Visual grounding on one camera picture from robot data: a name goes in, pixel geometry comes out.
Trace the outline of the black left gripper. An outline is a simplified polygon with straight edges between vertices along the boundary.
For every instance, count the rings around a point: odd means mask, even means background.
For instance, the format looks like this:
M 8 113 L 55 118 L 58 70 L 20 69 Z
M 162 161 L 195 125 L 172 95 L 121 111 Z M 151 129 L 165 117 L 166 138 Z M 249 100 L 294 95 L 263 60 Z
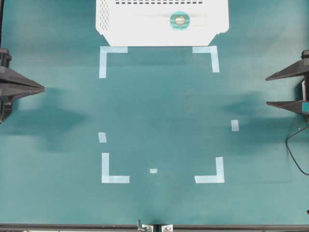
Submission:
M 45 88 L 37 82 L 26 78 L 9 68 L 12 57 L 6 48 L 0 49 L 0 122 L 3 123 L 12 113 L 12 101 L 45 92 Z M 28 86 L 13 88 L 8 84 Z

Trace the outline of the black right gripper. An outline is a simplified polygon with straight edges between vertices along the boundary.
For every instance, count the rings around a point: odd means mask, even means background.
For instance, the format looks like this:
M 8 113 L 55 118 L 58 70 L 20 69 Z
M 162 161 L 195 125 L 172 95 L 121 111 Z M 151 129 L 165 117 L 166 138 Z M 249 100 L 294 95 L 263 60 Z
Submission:
M 266 104 L 285 109 L 294 113 L 302 114 L 305 117 L 305 122 L 309 123 L 309 51 L 304 50 L 301 54 L 301 60 L 292 65 L 278 71 L 267 77 L 266 81 L 304 76 L 302 83 L 302 101 L 267 101 Z

